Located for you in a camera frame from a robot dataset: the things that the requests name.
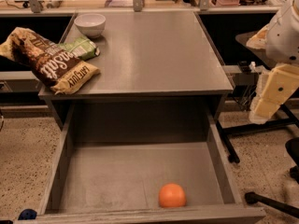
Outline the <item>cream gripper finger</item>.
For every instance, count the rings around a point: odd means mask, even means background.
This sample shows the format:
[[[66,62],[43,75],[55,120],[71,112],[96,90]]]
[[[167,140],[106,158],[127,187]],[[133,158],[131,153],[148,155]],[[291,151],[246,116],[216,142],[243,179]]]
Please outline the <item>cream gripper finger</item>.
[[[266,49],[266,35],[268,32],[268,24],[266,24],[259,32],[253,35],[246,43],[251,49]]]
[[[271,119],[298,88],[298,65],[278,63],[271,71],[263,71],[253,98],[253,118]]]

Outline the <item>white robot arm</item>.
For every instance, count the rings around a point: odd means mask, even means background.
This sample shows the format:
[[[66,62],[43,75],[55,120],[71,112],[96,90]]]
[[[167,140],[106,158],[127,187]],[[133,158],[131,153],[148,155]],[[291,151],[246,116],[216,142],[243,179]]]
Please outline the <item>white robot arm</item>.
[[[259,75],[249,120],[264,124],[299,89],[299,0],[287,0],[271,21],[246,43],[275,62]]]

